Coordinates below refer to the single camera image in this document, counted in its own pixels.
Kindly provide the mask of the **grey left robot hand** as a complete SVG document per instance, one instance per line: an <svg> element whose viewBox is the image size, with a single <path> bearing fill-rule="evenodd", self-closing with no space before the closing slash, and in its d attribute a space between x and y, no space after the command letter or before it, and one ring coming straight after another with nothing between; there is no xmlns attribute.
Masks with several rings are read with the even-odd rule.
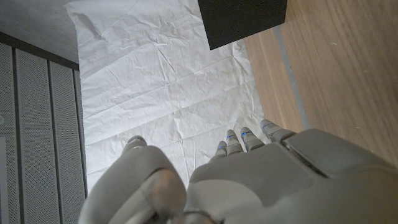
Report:
<svg viewBox="0 0 398 224"><path fill-rule="evenodd" d="M80 223L396 223L397 169L330 133L260 123L228 130L184 184L166 155L128 140L81 210Z"/></svg>

